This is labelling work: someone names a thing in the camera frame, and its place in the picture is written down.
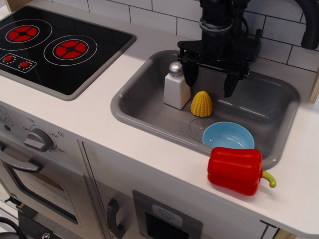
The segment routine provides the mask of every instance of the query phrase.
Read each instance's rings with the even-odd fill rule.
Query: green stem
[[[269,172],[263,171],[262,178],[267,179],[269,181],[269,186],[271,188],[274,188],[277,185],[275,178]]]

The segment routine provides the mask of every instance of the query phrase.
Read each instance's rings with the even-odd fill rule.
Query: cabinet handle
[[[0,161],[8,167],[27,173],[38,173],[43,168],[42,164],[38,163],[34,159],[30,159],[28,162],[21,162],[13,156],[5,153],[4,150],[5,146],[0,143]]]
[[[117,225],[116,223],[116,214],[119,209],[118,202],[111,199],[106,208],[106,223],[110,233],[116,238],[121,239],[125,234],[125,228],[122,225]]]

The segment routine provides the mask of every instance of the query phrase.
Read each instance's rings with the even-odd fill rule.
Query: yellow corn
[[[206,91],[198,92],[190,106],[190,111],[198,117],[210,116],[213,112],[213,103]]]

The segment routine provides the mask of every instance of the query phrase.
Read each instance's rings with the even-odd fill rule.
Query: burner
[[[0,29],[0,49],[19,51],[37,46],[52,33],[51,25],[39,19],[14,21]]]
[[[36,26],[18,26],[6,35],[10,42],[26,42],[35,38],[39,34]]]
[[[67,40],[57,45],[53,54],[62,60],[73,60],[83,56],[88,50],[86,42],[81,40]]]
[[[55,39],[44,50],[44,58],[58,66],[73,66],[89,60],[97,50],[96,42],[83,35]]]

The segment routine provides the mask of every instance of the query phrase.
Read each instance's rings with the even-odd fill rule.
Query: white countertop
[[[34,0],[31,5],[73,17],[80,13],[83,20],[132,33],[137,40],[73,101],[4,77],[0,77],[0,101],[228,200],[268,223],[305,238],[319,238],[319,103],[308,103],[315,73],[264,59],[251,65],[252,71],[292,84],[302,101],[283,156],[268,170],[277,187],[271,189],[262,180],[253,197],[223,192],[207,180],[207,156],[123,124],[110,111],[112,97],[152,54],[178,49],[177,42],[184,38],[48,1]],[[6,8],[0,8],[0,16],[6,14]]]

